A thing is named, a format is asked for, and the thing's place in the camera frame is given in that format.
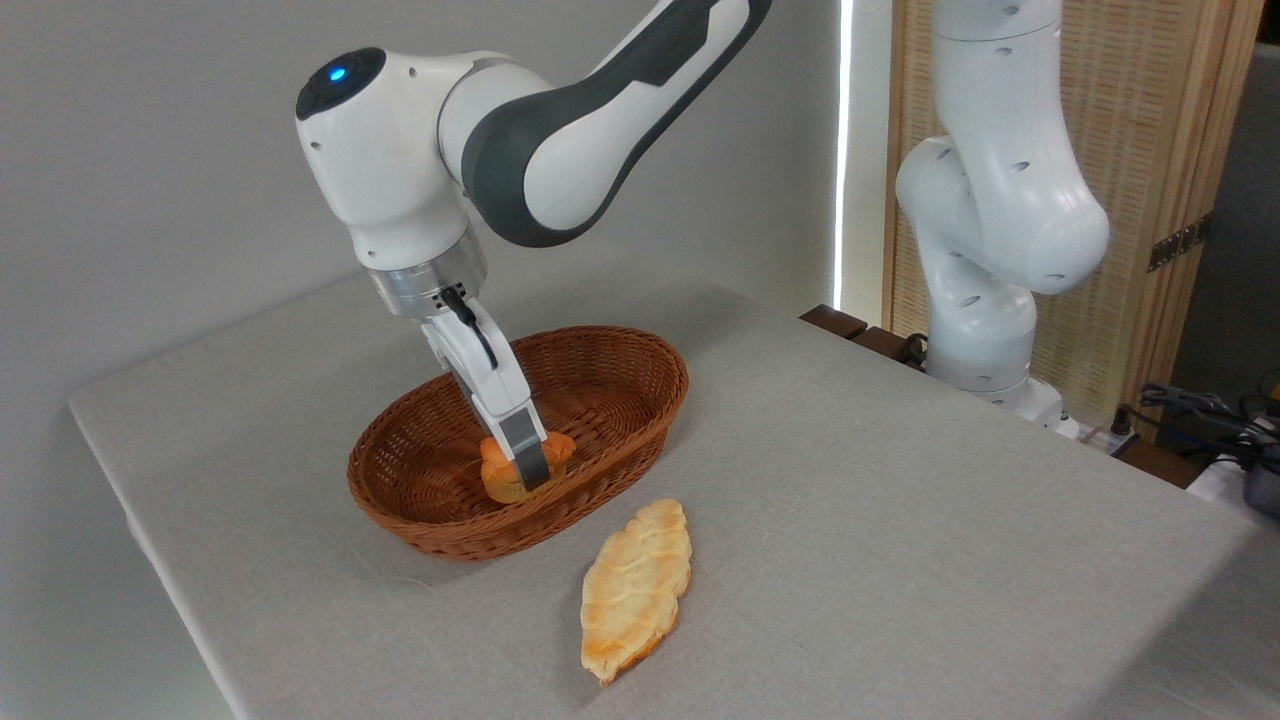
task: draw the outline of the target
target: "wooden panel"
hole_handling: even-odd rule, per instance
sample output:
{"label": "wooden panel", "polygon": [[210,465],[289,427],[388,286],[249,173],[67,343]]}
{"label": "wooden panel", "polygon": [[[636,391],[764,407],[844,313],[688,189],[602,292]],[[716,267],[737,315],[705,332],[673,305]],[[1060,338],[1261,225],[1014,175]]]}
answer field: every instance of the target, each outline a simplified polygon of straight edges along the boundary
{"label": "wooden panel", "polygon": [[[899,5],[893,168],[943,132],[933,109],[932,3]],[[1199,254],[1151,274],[1147,265],[1156,242],[1212,205],[1261,10],[1261,0],[1065,3],[1062,106],[1112,237],[1088,282],[1037,299],[1033,372],[1076,407],[1108,413],[1140,382],[1167,380],[1172,370]],[[888,218],[884,324],[927,332],[915,237],[901,213]]]}

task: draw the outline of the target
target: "white wall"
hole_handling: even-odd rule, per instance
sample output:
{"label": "white wall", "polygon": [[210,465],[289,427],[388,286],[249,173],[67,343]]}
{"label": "white wall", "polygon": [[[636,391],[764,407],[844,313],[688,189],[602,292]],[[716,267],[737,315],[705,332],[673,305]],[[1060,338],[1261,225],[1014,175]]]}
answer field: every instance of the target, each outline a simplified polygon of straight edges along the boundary
{"label": "white wall", "polygon": [[881,324],[893,0],[844,0],[850,38],[847,177],[838,307]]}
{"label": "white wall", "polygon": [[[9,0],[0,42],[0,717],[225,717],[65,406],[357,270],[292,101],[362,45],[589,70],[650,0]],[[799,313],[829,296],[836,3],[774,4],[600,232]]]}

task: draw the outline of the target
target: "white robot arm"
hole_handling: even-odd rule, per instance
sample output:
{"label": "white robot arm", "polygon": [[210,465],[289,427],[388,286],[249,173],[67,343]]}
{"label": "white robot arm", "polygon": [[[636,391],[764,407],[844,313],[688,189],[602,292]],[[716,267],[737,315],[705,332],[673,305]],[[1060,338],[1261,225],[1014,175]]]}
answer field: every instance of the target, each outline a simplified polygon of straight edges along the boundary
{"label": "white robot arm", "polygon": [[1082,283],[1110,236],[1059,90],[1061,0],[936,0],[934,88],[950,132],[897,176],[929,288],[931,375],[1057,429],[1030,378],[1036,301]]}
{"label": "white robot arm", "polygon": [[488,274],[458,190],[502,237],[567,242],[751,37],[771,0],[663,0],[581,82],[553,88],[497,53],[366,47],[311,76],[307,161],[396,315],[421,322],[521,480],[548,477],[529,383],[476,300]]}

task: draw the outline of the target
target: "brown wicker basket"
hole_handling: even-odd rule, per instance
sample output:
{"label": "brown wicker basket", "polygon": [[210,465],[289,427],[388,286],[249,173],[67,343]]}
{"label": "brown wicker basket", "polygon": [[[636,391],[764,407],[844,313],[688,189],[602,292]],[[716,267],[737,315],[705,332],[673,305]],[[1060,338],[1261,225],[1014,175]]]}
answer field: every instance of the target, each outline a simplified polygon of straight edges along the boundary
{"label": "brown wicker basket", "polygon": [[512,348],[543,424],[577,443],[563,480],[516,505],[490,500],[480,482],[486,433],[452,375],[393,402],[351,452],[356,503],[428,555],[500,557],[582,519],[653,465],[689,389],[676,350],[643,331],[562,328]]}

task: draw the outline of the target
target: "cable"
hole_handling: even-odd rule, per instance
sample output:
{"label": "cable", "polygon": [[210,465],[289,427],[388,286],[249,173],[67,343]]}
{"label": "cable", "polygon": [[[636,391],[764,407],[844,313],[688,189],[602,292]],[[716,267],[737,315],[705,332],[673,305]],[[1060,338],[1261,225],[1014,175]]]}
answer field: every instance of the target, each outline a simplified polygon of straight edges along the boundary
{"label": "cable", "polygon": [[1251,392],[1240,396],[1238,406],[1242,418],[1257,418],[1258,415],[1280,418],[1280,400],[1275,400],[1272,397],[1254,395]]}
{"label": "cable", "polygon": [[[1234,445],[1235,441],[1240,436],[1226,434],[1226,436],[1219,436],[1219,437],[1208,438],[1208,439],[1211,442],[1217,442],[1217,443],[1224,443],[1224,445]],[[1212,450],[1212,448],[1208,448],[1208,447],[1193,447],[1190,450],[1183,450],[1178,455],[1180,455],[1183,457],[1194,457],[1196,455],[1199,455],[1202,452],[1216,452],[1216,451]]]}
{"label": "cable", "polygon": [[902,343],[902,348],[897,351],[899,363],[915,363],[916,365],[924,365],[924,359],[928,355],[929,336],[924,333],[911,333],[906,336],[906,342]]}
{"label": "cable", "polygon": [[452,287],[445,287],[444,290],[442,290],[440,299],[444,300],[444,304],[449,306],[449,310],[453,310],[453,313],[458,316],[458,319],[462,320],[463,325],[471,328],[471,332],[476,333],[476,338],[480,340],[480,347],[484,348],[484,354],[489,357],[489,366],[497,370],[498,356],[494,355],[493,346],[489,345],[489,338],[486,338],[484,333],[480,331],[480,320],[476,318],[475,311],[467,307],[466,301],[462,300],[462,296],[458,295],[458,291],[453,290]]}
{"label": "cable", "polygon": [[1272,473],[1280,473],[1280,464],[1276,464],[1275,461],[1276,459],[1274,455],[1267,455],[1265,450],[1254,450],[1254,447],[1258,447],[1257,441],[1254,438],[1244,437],[1238,439],[1235,443],[1230,445],[1216,442],[1202,437],[1187,434],[1179,428],[1172,427],[1170,423],[1164,423],[1161,420],[1156,420],[1155,418],[1143,415],[1142,413],[1135,410],[1132,405],[1121,405],[1120,409],[1128,413],[1129,416],[1142,420],[1143,423],[1147,423],[1148,425],[1152,425],[1155,428],[1166,430],[1172,436],[1178,437],[1179,439],[1183,439],[1192,445],[1197,445],[1203,448],[1217,451],[1220,455],[1229,455],[1231,457],[1235,457],[1236,460],[1248,461],[1249,468],[1252,468],[1254,464],[1260,464]]}
{"label": "cable", "polygon": [[1248,436],[1261,434],[1272,439],[1280,439],[1280,434],[1276,434],[1276,430],[1254,423],[1243,415],[1236,415],[1222,402],[1222,398],[1207,392],[1188,392],[1160,383],[1146,383],[1142,386],[1138,402],[1143,407],[1166,407],[1174,410],[1178,414],[1171,420],[1189,414],[1204,423],[1226,428],[1234,433]]}

